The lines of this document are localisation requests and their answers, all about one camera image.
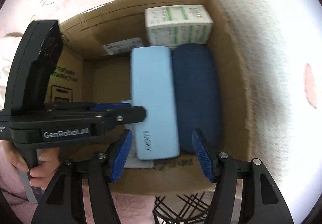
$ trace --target pink spot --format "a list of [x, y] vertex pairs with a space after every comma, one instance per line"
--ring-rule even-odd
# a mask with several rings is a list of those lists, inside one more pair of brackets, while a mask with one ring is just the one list
[[312, 68], [309, 64], [305, 65], [304, 83], [305, 83], [306, 99], [311, 104], [311, 106], [316, 109], [317, 103], [318, 103], [318, 98], [316, 94], [316, 85], [315, 85]]

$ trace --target human hand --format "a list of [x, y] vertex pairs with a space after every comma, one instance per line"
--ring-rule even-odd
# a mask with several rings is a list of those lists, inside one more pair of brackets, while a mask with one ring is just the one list
[[[26, 161], [22, 158], [11, 141], [4, 140], [3, 148], [9, 163], [23, 172], [28, 172]], [[60, 165], [59, 148], [44, 149], [38, 159], [39, 161], [42, 161], [42, 164], [30, 170], [30, 176], [33, 177], [30, 179], [30, 185], [46, 189], [54, 176], [56, 169]]]

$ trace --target green label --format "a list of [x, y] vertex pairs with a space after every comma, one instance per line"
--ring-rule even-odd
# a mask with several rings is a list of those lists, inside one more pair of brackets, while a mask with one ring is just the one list
[[186, 14], [185, 9], [184, 9], [182, 6], [180, 7], [180, 9], [181, 9], [181, 12], [182, 12], [182, 16], [183, 16], [183, 18], [184, 18], [185, 20], [187, 20], [187, 19], [188, 19], [188, 15]]
[[178, 41], [178, 27], [174, 27], [174, 43], [177, 44]]
[[170, 8], [166, 7], [165, 9], [166, 9], [166, 13], [168, 14], [168, 20], [172, 20]]
[[76, 73], [74, 71], [57, 66], [55, 71], [50, 76], [58, 77], [67, 81], [77, 82], [77, 78], [75, 78], [75, 75]]
[[190, 26], [190, 28], [189, 28], [189, 43], [191, 43], [191, 37], [192, 37], [193, 31], [194, 31], [194, 26]]
[[203, 42], [203, 39], [204, 39], [204, 37], [205, 37], [205, 35], [206, 35], [206, 29], [207, 29], [207, 25], [204, 25], [204, 26], [202, 27], [202, 34], [201, 34], [201, 36], [200, 36], [200, 40], [199, 40], [199, 42]]

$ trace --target white box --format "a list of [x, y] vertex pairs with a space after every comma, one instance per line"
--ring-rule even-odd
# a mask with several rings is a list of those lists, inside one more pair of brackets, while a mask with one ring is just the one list
[[213, 21], [202, 5], [177, 5], [146, 9], [145, 25], [151, 46], [174, 48], [206, 44]]

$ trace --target pink fabric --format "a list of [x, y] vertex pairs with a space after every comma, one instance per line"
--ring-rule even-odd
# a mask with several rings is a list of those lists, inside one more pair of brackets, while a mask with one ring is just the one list
[[[25, 190], [19, 180], [16, 169], [7, 162], [0, 141], [0, 187], [9, 193], [13, 193], [18, 197], [26, 199]], [[3, 192], [5, 198], [9, 202], [11, 208], [20, 220], [29, 224], [32, 220], [35, 204], [31, 204], [23, 199], [14, 197], [13, 195]], [[122, 194], [113, 194], [116, 210], [122, 224], [150, 224], [152, 209], [154, 205], [153, 196], [130, 196]], [[88, 224], [94, 224], [91, 214], [91, 204], [89, 199], [88, 188], [84, 189], [84, 207]]]

